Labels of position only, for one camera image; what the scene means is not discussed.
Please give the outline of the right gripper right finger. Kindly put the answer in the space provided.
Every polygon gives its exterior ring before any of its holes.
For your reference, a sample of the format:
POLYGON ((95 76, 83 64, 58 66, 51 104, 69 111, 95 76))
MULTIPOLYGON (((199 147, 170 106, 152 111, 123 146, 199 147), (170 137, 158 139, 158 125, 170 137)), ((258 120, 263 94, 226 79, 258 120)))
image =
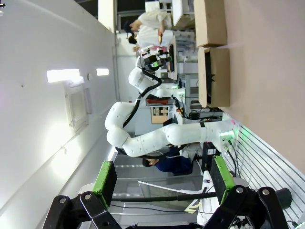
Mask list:
POLYGON ((262 229, 268 222, 271 229, 288 229, 283 208, 271 187, 257 191, 235 184, 224 159, 214 156, 210 176, 220 206, 203 229, 230 229, 237 217, 248 217, 254 229, 262 229))

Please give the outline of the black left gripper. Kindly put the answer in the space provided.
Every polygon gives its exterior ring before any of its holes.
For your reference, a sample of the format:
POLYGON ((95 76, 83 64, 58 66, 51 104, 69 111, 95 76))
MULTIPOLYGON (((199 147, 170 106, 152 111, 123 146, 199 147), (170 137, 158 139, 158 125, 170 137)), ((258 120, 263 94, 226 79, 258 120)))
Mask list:
POLYGON ((143 61, 143 68, 148 72, 155 72, 167 63, 165 58, 160 58, 157 55, 151 55, 143 61))

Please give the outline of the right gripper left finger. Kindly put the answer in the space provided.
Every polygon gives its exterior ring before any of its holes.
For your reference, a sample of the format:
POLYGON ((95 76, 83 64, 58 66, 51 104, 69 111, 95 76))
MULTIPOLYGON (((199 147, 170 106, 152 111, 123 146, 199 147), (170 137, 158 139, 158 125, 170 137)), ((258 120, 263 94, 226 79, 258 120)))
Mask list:
POLYGON ((92 222, 96 229, 119 229, 108 212, 117 174, 112 161, 104 161, 91 191, 71 199, 58 195, 46 217, 46 229, 79 229, 83 222, 92 222))

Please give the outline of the black controller box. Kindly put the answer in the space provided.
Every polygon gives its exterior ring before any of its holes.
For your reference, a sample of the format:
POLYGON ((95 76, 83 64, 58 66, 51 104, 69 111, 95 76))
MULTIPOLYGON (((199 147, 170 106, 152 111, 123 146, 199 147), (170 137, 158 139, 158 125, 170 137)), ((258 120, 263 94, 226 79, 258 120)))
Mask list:
POLYGON ((204 143, 203 144, 203 154, 202 154, 202 164, 201 168, 202 171, 209 171, 211 170, 212 165, 212 158, 214 156, 220 156, 221 153, 216 149, 216 147, 211 143, 204 143))

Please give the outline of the large cardboard box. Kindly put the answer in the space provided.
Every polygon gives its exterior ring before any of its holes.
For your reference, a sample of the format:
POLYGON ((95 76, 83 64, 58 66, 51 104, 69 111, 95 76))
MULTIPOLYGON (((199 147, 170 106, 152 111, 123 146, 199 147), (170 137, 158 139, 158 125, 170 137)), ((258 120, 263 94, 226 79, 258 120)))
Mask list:
POLYGON ((229 107, 231 88, 230 51, 198 48, 198 100, 202 107, 229 107))

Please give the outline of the small cardboard box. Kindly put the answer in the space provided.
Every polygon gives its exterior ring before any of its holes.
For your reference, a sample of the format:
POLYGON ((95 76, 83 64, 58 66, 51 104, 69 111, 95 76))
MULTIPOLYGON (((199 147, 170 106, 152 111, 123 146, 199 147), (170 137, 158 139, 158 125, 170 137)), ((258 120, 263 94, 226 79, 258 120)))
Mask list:
POLYGON ((194 0, 197 47, 227 45, 224 0, 194 0))

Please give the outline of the dark haired person in white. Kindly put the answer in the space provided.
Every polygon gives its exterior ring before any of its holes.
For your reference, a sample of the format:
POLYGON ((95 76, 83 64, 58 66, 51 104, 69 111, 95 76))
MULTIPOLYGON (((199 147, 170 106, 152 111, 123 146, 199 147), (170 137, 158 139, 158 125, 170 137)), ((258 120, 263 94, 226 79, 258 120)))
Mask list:
POLYGON ((133 50, 139 51, 142 48, 153 46, 154 48, 163 48, 170 45, 170 41, 173 37, 173 32, 165 30, 162 35, 161 42, 159 41, 159 33, 157 29, 151 27, 142 26, 139 32, 134 33, 127 37, 127 40, 130 44, 133 44, 133 50))

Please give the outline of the capped person in white coat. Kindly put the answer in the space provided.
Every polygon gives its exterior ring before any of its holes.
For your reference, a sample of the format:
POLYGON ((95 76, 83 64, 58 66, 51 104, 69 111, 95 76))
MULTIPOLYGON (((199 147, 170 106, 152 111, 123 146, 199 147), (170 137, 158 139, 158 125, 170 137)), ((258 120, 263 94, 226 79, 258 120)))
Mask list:
POLYGON ((158 30, 161 34, 163 34, 165 30, 173 29, 172 16, 170 13, 162 10, 145 12, 133 22, 127 21, 124 24, 123 29, 127 33, 134 33, 139 32, 144 27, 158 30))

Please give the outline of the seated person in navy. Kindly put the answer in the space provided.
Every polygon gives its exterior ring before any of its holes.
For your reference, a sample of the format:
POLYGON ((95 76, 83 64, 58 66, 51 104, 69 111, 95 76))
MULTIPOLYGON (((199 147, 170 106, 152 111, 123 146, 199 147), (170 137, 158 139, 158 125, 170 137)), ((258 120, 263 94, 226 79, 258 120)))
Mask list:
POLYGON ((144 167, 155 166, 159 171, 176 174, 186 174, 193 169, 195 156, 202 156, 203 148, 199 143, 187 144, 182 150, 178 146, 169 146, 169 153, 160 158, 143 158, 144 167))

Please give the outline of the grey slotted aluminium plate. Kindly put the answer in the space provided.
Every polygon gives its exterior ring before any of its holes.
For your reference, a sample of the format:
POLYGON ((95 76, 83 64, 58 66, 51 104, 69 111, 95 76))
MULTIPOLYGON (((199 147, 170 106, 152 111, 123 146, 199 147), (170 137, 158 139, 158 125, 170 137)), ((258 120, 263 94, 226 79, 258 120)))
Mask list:
POLYGON ((305 175, 250 129, 227 114, 223 114, 222 119, 233 124, 232 130, 222 135, 232 137, 227 143, 229 152, 223 152, 228 168, 236 168, 251 189, 265 186, 274 190, 289 189, 292 203, 284 210, 288 226, 292 229, 293 221, 305 223, 305 175))

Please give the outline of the black mesh pen cup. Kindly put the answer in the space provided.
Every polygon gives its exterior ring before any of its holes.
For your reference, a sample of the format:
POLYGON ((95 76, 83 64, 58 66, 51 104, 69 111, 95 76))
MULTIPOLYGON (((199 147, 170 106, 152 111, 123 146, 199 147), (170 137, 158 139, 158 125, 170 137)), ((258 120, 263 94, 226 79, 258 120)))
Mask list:
POLYGON ((276 196, 279 200, 279 203, 281 205, 282 209, 288 209, 291 206, 292 203, 292 195, 289 189, 282 188, 280 190, 277 190, 276 196))

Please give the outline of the ceiling air conditioner vent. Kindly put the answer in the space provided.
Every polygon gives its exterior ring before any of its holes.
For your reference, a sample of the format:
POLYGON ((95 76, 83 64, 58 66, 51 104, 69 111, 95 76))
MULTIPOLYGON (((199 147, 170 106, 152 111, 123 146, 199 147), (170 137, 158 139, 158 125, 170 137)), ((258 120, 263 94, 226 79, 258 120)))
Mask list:
POLYGON ((88 90, 83 84, 68 83, 64 91, 69 126, 74 132, 79 132, 89 124, 88 90))

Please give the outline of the long ceiling light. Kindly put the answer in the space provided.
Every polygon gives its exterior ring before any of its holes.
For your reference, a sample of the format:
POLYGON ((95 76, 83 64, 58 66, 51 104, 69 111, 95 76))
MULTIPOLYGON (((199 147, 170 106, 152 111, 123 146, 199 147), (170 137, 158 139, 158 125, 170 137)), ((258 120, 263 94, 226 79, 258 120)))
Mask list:
POLYGON ((62 69, 47 71, 47 80, 49 83, 60 81, 73 81, 80 77, 79 69, 62 69))

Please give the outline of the aluminium frame rack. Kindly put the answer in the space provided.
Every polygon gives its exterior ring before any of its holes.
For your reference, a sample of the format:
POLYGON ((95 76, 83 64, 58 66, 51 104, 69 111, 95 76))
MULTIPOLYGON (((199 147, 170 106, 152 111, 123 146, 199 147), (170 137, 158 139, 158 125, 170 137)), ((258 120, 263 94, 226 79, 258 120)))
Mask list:
POLYGON ((185 117, 189 120, 200 118, 201 104, 199 102, 198 74, 181 73, 178 74, 178 85, 184 92, 182 93, 181 104, 185 117))

